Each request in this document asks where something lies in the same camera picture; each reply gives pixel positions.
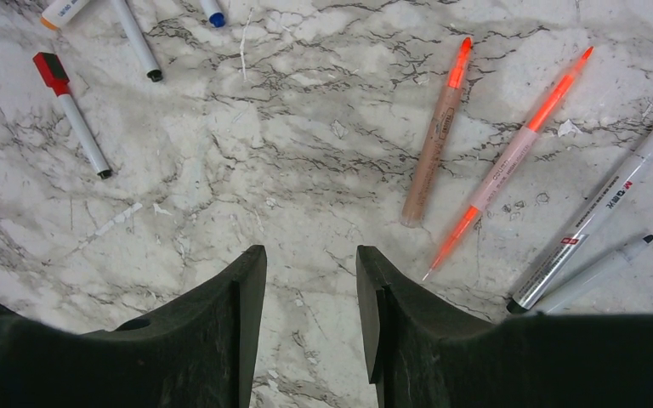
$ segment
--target black plastic part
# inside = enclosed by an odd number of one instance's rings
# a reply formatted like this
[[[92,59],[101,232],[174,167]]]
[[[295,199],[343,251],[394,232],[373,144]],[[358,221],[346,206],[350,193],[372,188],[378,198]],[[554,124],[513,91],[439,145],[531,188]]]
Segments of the black plastic part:
[[[59,61],[59,57],[57,57],[56,54],[40,54],[43,56],[43,60],[46,62],[46,65],[48,65],[48,70],[51,71],[51,75],[54,79],[69,80],[69,77],[66,75],[66,70],[64,70],[64,66],[61,64],[61,61]]]
[[[0,407],[247,408],[266,252],[115,331],[75,335],[0,305]]]
[[[97,173],[97,175],[98,175],[102,180],[106,180],[106,179],[108,179],[109,177],[111,177],[111,175],[112,175],[113,173],[114,173],[114,172],[112,172],[111,169],[108,169],[108,170],[104,170],[103,172]]]
[[[381,408],[653,406],[653,315],[550,316],[498,326],[359,246],[366,369]]]
[[[527,313],[529,309],[521,307],[519,303],[514,301],[514,299],[509,299],[509,303],[507,303],[507,311],[512,315],[523,315]]]
[[[159,82],[164,79],[162,75],[162,70],[153,70],[146,73],[146,76],[151,79],[152,82]]]

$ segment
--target blue pen cap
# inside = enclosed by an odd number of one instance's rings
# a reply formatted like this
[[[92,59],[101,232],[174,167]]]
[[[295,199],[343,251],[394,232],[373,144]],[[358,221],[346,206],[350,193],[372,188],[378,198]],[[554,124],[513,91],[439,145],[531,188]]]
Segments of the blue pen cap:
[[[223,27],[226,25],[226,20],[224,19],[224,15],[221,13],[212,14],[212,16],[209,17],[209,22],[212,23],[212,26],[216,28]]]

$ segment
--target white marker barrel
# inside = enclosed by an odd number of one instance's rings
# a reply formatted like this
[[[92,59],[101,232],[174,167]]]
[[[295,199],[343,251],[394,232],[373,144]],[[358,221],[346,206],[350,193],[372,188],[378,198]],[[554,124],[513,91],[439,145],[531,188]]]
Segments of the white marker barrel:
[[[69,119],[74,132],[76,132],[79,142],[81,142],[83,153],[88,158],[88,161],[91,162],[91,166],[94,168],[96,174],[98,174],[101,179],[111,177],[111,169],[106,163],[104,155],[101,154],[101,150],[96,144],[94,136],[91,134],[91,131],[88,130],[86,122],[83,121],[83,116],[78,110],[74,99],[68,93],[64,93],[59,95],[59,102],[61,103],[61,106],[64,107],[66,117]]]
[[[114,6],[116,14],[122,22],[122,27],[124,32],[126,32],[126,37],[131,43],[133,51],[136,53],[136,57],[139,58],[139,62],[141,62],[141,65],[146,70],[146,76],[152,82],[161,81],[163,79],[162,70],[156,63],[154,54],[151,53],[149,44],[146,43],[144,34],[141,32],[139,25],[136,24],[136,20],[133,18],[133,14],[131,14],[131,10],[128,8],[126,1],[111,0],[111,5]]]

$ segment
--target marble floor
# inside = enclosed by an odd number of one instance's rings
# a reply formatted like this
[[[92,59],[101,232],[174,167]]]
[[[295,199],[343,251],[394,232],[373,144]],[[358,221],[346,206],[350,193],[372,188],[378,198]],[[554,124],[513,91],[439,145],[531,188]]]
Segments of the marble floor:
[[[418,279],[546,87],[581,80],[476,231],[427,284],[484,319],[653,128],[653,2],[129,0],[165,80],[145,78],[110,5],[61,32],[0,0],[0,302],[72,332],[114,328],[264,244],[253,406],[373,407],[355,249]],[[399,223],[442,81],[474,39],[424,227]],[[55,52],[116,175],[99,181],[31,58]],[[569,265],[653,232],[653,168]],[[653,244],[570,313],[653,311]]]

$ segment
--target white pen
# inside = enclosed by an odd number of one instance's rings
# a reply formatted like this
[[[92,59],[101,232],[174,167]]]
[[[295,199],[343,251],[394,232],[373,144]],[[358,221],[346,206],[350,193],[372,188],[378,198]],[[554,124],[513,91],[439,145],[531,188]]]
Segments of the white pen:
[[[549,253],[529,280],[512,295],[507,305],[509,313],[521,314],[529,310],[547,290],[549,282],[559,273],[590,235],[615,211],[620,202],[634,188],[653,162],[653,131],[647,139],[624,161],[615,174],[599,190],[574,223],[559,236],[555,248]]]
[[[83,152],[91,162],[91,166],[94,168],[96,174],[102,180],[111,177],[112,171],[109,168],[109,164],[106,163],[106,159],[101,154],[101,150],[96,144],[94,136],[88,130],[86,122],[83,120],[81,112],[77,108],[77,104],[71,97],[69,92],[69,77],[61,65],[59,57],[50,53],[38,53],[34,56],[33,61],[46,86],[54,90],[61,106],[64,107],[66,117],[74,129],[74,133],[77,134],[79,142],[81,142],[81,146],[83,147]]]
[[[162,70],[156,63],[154,54],[151,53],[149,44],[146,43],[144,34],[141,32],[139,25],[136,24],[136,20],[133,18],[133,14],[131,14],[131,10],[128,8],[126,1],[111,0],[111,5],[114,6],[116,14],[118,14],[119,20],[122,22],[122,27],[126,32],[126,37],[131,42],[133,51],[146,70],[146,76],[152,82],[161,81],[163,79]]]
[[[527,313],[557,313],[580,296],[602,284],[615,272],[632,266],[632,261],[652,242],[653,235],[637,238],[624,244],[578,273],[553,292],[545,295]]]

